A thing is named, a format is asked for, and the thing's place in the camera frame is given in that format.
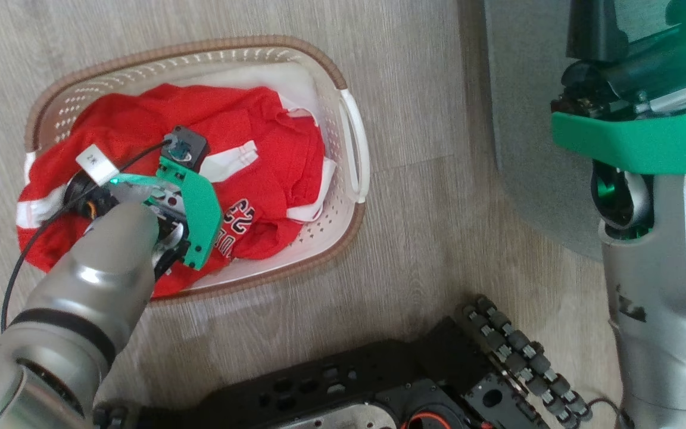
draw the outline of mounting hole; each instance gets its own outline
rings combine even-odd
[[[283,396],[277,400],[277,410],[286,412],[295,406],[295,398],[292,396]]]
[[[293,388],[293,380],[289,378],[280,378],[275,382],[275,392],[285,393],[286,391],[291,391]]]
[[[327,388],[327,394],[334,394],[334,393],[345,393],[345,386],[343,386],[341,383],[336,383],[329,388]]]
[[[327,380],[334,380],[338,377],[338,366],[334,364],[326,365],[322,367],[322,377],[327,378]]]
[[[261,393],[258,396],[258,406],[261,408],[269,407],[270,402],[272,402],[272,397],[267,393]]]
[[[306,378],[298,385],[298,391],[303,394],[312,393],[317,388],[319,388],[319,382],[314,380],[314,378]]]
[[[501,400],[503,399],[503,395],[501,394],[501,391],[498,389],[493,389],[490,391],[487,391],[484,395],[484,407],[486,408],[493,408],[499,405]]]

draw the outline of black cable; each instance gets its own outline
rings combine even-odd
[[[153,151],[160,149],[161,147],[166,146],[166,144],[168,144],[168,143],[170,143],[170,141],[168,141],[168,139],[166,139],[165,141],[163,141],[159,144],[155,144],[155,146],[153,146],[153,147],[149,147],[147,149],[142,150],[142,152],[139,153],[138,155],[136,155],[136,157],[131,158],[131,160],[129,162],[123,164],[122,167],[118,169],[118,171],[119,172],[125,171],[126,169],[131,167],[131,165],[133,165],[137,161],[141,160],[141,158],[144,158],[145,156],[149,155]],[[33,247],[36,240],[38,240],[39,237],[41,237],[41,235],[44,233],[44,231],[46,231],[46,229],[49,228],[49,225],[52,225],[52,223],[54,223],[55,220],[57,220],[60,216],[64,215],[65,212],[70,210],[82,198],[89,195],[91,192],[93,192],[93,190],[95,190],[98,187],[99,186],[96,183],[93,184],[86,191],[84,191],[84,193],[82,193],[81,195],[79,195],[78,197],[76,197],[74,199],[71,199],[71,201],[68,201],[68,203],[66,203],[64,206],[60,207],[60,209],[55,214],[50,216],[49,219],[46,220],[46,222],[41,223],[41,226],[39,227],[39,229],[36,230],[36,232],[33,234],[33,236],[30,237],[30,240],[25,245],[25,247],[23,247],[23,251],[20,253],[20,257],[17,258],[17,261],[14,264],[14,268],[12,269],[12,274],[10,275],[9,282],[7,283],[7,288],[5,290],[5,296],[2,300],[2,320],[1,320],[1,326],[0,326],[0,329],[2,329],[2,333],[4,333],[5,329],[7,329],[7,312],[9,309],[10,299],[12,298],[12,290],[14,289],[14,282],[17,279],[17,274],[20,273],[20,269],[23,266],[23,263],[25,262],[25,257],[28,255],[30,248]]]
[[[613,408],[613,411],[616,413],[616,416],[618,417],[618,424],[620,424],[621,429],[630,429],[631,426],[629,426],[629,423],[626,421],[626,418],[624,418],[623,412],[621,412],[621,409],[616,405],[615,402],[612,400],[608,399],[607,397],[597,397],[596,399],[593,399],[589,402],[587,402],[586,407],[591,409],[591,407],[594,404],[599,404],[599,403],[604,403],[610,405],[611,408]]]

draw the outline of gray mat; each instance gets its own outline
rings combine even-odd
[[[617,0],[629,40],[665,28],[665,0]],[[562,89],[566,0],[487,0],[497,166],[520,215],[576,252],[601,259],[591,203],[591,161],[556,147],[550,100]]]

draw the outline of laminate floor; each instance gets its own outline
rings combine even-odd
[[[373,183],[359,236],[302,275],[153,304],[101,397],[193,405],[305,359],[416,337],[485,293],[585,397],[620,399],[601,266],[529,228],[504,195],[482,16],[479,0],[0,0],[0,299],[17,257],[22,134],[41,90],[132,52],[286,33],[332,57],[364,116]],[[40,276],[24,269],[14,310]],[[612,425],[607,408],[596,415],[592,427]]]

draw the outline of white label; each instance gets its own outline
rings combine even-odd
[[[76,163],[79,163],[79,166],[84,169],[89,177],[100,186],[103,186],[115,177],[116,174],[120,173],[118,168],[103,154],[96,144],[92,144],[84,152],[81,152],[76,157]]]

